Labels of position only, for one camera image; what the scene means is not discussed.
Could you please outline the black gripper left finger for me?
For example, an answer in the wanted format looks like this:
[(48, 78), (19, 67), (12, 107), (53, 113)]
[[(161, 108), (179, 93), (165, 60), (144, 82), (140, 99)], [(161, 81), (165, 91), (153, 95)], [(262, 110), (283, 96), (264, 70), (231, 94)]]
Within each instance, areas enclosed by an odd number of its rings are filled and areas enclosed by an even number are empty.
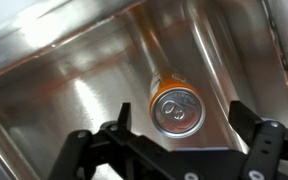
[(160, 146), (130, 131), (131, 104), (123, 103), (116, 121), (96, 134), (76, 130), (65, 139), (48, 180), (92, 180), (108, 164), (123, 180), (170, 180)]

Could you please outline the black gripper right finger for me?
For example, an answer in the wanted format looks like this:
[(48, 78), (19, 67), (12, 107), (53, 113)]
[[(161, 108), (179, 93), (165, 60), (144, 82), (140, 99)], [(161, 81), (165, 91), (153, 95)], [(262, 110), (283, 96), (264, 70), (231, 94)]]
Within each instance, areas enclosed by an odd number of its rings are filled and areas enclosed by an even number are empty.
[(231, 101), (228, 122), (249, 147), (241, 168), (241, 180), (288, 180), (278, 170), (288, 161), (288, 128), (275, 120), (263, 120), (241, 101)]

